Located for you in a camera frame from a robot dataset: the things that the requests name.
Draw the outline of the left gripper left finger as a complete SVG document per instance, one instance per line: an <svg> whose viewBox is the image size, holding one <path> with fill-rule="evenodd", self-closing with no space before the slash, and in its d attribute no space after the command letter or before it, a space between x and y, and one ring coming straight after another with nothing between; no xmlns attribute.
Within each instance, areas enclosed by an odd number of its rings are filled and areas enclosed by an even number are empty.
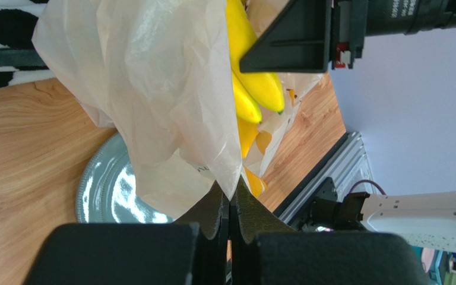
<svg viewBox="0 0 456 285"><path fill-rule="evenodd" d="M218 184L173 223L70 223L41 245L25 284L224 284L229 202Z"/></svg>

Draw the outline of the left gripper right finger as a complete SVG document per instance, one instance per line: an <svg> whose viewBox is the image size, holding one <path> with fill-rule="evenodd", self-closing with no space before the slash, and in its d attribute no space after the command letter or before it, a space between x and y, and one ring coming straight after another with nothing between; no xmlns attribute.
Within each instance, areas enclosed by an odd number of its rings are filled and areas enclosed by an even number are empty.
<svg viewBox="0 0 456 285"><path fill-rule="evenodd" d="M401 237L365 230L367 193L331 202L318 217L332 232L299 232L279 220L240 179L230 202L233 284L427 284Z"/></svg>

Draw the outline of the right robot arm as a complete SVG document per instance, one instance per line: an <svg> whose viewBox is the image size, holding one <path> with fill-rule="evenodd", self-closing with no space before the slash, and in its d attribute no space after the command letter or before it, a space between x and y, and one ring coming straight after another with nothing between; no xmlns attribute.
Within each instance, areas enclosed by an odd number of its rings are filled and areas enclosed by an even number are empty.
<svg viewBox="0 0 456 285"><path fill-rule="evenodd" d="M330 227L456 252L456 1L256 1L243 71L329 72L386 193L347 191Z"/></svg>

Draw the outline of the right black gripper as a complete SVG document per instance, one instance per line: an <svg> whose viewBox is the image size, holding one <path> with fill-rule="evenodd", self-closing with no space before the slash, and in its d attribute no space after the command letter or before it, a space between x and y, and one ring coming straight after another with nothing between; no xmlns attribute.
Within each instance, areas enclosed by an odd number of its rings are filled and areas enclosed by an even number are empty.
<svg viewBox="0 0 456 285"><path fill-rule="evenodd" d="M240 71L323 73L330 59L332 69L352 69L363 55L368 4L289 1L242 57Z"/></svg>

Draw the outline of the translucent plastic bag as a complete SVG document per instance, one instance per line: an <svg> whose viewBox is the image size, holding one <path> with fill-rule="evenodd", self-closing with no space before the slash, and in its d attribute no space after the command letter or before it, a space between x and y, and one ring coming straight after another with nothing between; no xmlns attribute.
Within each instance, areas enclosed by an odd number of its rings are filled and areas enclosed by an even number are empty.
<svg viewBox="0 0 456 285"><path fill-rule="evenodd" d="M229 59L227 1L49 1L34 29L37 53L99 127L128 149L139 196L177 218L218 182L255 197L303 98L321 74L277 74L281 113L263 109L242 157ZM256 34L283 1L245 9Z"/></svg>

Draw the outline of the yellow banana bunch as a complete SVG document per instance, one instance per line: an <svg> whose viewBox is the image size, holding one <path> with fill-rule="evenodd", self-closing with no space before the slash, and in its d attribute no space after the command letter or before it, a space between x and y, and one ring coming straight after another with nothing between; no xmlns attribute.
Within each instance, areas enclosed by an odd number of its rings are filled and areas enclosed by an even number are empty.
<svg viewBox="0 0 456 285"><path fill-rule="evenodd" d="M257 40L242 1L226 2L226 24L239 141L245 158L258 135L258 124L262 122L259 107L281 113L285 107L284 94L276 73L241 71L240 60Z"/></svg>

